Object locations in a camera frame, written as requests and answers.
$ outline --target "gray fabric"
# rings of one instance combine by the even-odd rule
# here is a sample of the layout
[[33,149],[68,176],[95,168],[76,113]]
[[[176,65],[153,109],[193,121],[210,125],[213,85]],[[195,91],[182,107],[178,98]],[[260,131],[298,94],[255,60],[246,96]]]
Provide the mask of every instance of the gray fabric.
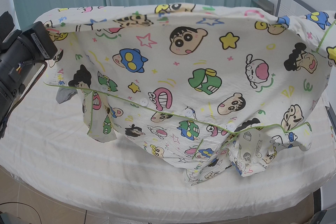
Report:
[[67,100],[70,100],[72,96],[77,93],[76,89],[68,88],[68,87],[59,87],[56,94],[57,103],[61,104]]

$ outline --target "cartoon print shirt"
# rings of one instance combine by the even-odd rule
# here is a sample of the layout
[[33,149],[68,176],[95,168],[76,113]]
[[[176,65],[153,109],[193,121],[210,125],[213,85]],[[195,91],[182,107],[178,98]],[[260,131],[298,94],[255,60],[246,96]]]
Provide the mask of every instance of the cartoon print shirt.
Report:
[[331,11],[278,18],[174,3],[61,8],[38,20],[58,48],[45,83],[80,89],[88,135],[126,135],[185,168],[191,185],[308,150],[306,119],[336,65]]

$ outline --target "mattress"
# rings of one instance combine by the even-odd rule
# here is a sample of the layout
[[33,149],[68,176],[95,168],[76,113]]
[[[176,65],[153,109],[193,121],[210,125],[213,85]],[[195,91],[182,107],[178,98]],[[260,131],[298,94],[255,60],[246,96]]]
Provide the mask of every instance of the mattress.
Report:
[[308,151],[282,150],[262,173],[241,177],[232,167],[190,186],[183,169],[124,136],[108,143],[88,137],[78,95],[58,104],[58,88],[42,81],[12,113],[0,164],[70,205],[152,223],[219,221],[294,206],[335,173],[335,142],[322,101],[307,119],[314,133]]

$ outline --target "barcode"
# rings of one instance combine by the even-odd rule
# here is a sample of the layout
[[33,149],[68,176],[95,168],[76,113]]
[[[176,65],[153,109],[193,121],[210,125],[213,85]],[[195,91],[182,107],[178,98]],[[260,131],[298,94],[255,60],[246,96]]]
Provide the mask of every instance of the barcode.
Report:
[[44,47],[42,46],[39,38],[36,36],[36,33],[32,33],[31,37],[34,40],[37,47],[39,48],[39,50],[41,51],[41,53],[43,54],[44,58],[49,59],[50,57],[49,57],[48,53],[45,51]]

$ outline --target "floor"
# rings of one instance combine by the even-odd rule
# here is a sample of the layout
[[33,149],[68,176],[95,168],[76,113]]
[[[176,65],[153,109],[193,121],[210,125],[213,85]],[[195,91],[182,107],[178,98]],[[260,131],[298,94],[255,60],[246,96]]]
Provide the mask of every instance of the floor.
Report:
[[[13,179],[11,174],[0,166],[0,204],[8,201],[22,202],[34,207],[40,214],[42,224],[82,224],[84,222],[84,209],[67,205],[44,195],[28,184]],[[11,213],[32,224],[40,223],[37,213],[26,205],[0,205],[0,211]],[[311,194],[296,206],[281,212],[207,224],[228,222],[230,224],[290,224],[292,222],[302,224],[307,222],[313,213],[313,194]],[[112,219],[91,211],[87,212],[86,217],[86,224],[122,224],[125,222],[127,221]],[[137,222],[129,221],[128,223],[135,224]]]

